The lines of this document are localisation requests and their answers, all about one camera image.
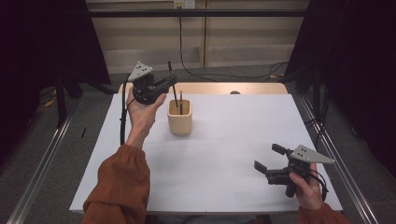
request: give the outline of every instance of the wall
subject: wall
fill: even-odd
[[[197,0],[196,8],[305,9],[307,0]],[[87,0],[89,9],[171,9],[173,1]],[[136,61],[156,70],[181,68],[178,18],[92,19],[109,73],[130,72]],[[182,18],[186,67],[288,61],[303,18]]]

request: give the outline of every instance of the wall outlet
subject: wall outlet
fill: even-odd
[[[174,0],[174,9],[184,8],[184,0]]]
[[[195,0],[184,0],[184,8],[195,9]]]

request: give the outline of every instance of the brown sleeve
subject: brown sleeve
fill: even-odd
[[[352,224],[343,214],[336,212],[330,208],[328,204],[324,204],[318,210],[312,211],[299,207],[298,211],[299,224]]]
[[[144,223],[148,202],[145,152],[123,145],[99,167],[98,183],[83,205],[82,223]]]

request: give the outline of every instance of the beige container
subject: beige container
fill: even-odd
[[[189,134],[192,128],[192,103],[190,100],[182,100],[182,114],[180,115],[180,100],[171,100],[168,105],[169,129],[173,134]]]

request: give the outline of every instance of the white board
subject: white board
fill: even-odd
[[[169,132],[168,94],[157,112],[145,141],[151,189],[148,212],[152,214],[272,213],[297,211],[297,199],[285,195],[285,186],[268,185],[253,167],[259,161],[268,169],[282,169],[288,159],[271,149],[273,143],[295,149],[314,149],[297,107],[287,94],[198,95],[192,101],[192,132]],[[105,123],[70,210],[82,213],[82,205],[97,182],[103,160],[120,145],[121,95],[114,95]],[[126,136],[130,130],[127,120]],[[342,206],[323,166],[329,193],[326,203]]]

